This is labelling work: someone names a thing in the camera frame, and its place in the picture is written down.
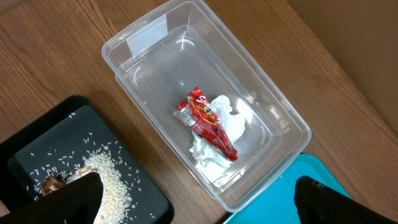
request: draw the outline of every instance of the transparent plastic bin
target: transparent plastic bin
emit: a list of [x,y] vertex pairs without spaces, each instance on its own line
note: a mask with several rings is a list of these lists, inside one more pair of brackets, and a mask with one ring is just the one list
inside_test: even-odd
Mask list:
[[[229,212],[270,186],[311,138],[305,121],[201,0],[159,6],[107,41],[102,54],[162,139]],[[239,159],[213,182],[195,168],[191,130],[173,116],[196,86],[209,101],[228,96],[234,112],[246,118],[234,144]]]

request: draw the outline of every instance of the pile of rice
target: pile of rice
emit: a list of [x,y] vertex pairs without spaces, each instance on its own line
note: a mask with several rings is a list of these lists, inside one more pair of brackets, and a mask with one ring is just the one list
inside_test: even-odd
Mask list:
[[104,191],[94,224],[121,223],[129,211],[127,208],[132,200],[130,193],[127,192],[127,185],[120,180],[121,174],[114,168],[115,164],[111,158],[111,151],[90,155],[91,157],[85,159],[85,167],[83,168],[89,172],[81,172],[80,169],[68,178],[67,183],[69,184],[91,171],[99,173]]

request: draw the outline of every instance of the blue tray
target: blue tray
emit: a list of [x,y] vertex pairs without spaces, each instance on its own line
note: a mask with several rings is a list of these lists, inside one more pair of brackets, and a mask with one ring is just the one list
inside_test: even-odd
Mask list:
[[321,161],[311,155],[301,154],[267,190],[242,211],[232,214],[223,224],[299,224],[300,219],[293,197],[296,180],[303,175],[307,175],[349,197]]

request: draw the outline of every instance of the red wrapper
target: red wrapper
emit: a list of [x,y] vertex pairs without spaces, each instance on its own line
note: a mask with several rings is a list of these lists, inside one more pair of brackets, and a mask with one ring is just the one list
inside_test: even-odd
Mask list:
[[235,161],[236,150],[228,139],[221,123],[203,92],[195,87],[177,106],[180,118],[194,132],[216,146],[223,154]]

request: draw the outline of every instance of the black tray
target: black tray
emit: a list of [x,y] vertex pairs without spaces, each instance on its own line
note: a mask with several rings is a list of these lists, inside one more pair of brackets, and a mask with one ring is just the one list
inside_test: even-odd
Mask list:
[[[119,157],[123,160],[115,168],[122,174],[121,180],[127,181],[130,187],[134,208],[129,208],[128,216],[136,223],[170,223],[174,216],[172,204],[82,96],[66,99],[0,144],[3,174],[0,199],[10,212],[20,209],[35,197],[42,197],[34,190],[36,179],[42,182],[48,173],[55,174],[53,167],[58,172],[74,173],[74,165],[82,167],[83,156],[89,157],[87,151],[96,151],[100,146],[102,151],[103,146],[107,146],[109,149],[105,151],[111,151],[115,161],[120,161]],[[123,221],[130,222],[134,223],[126,218]]]

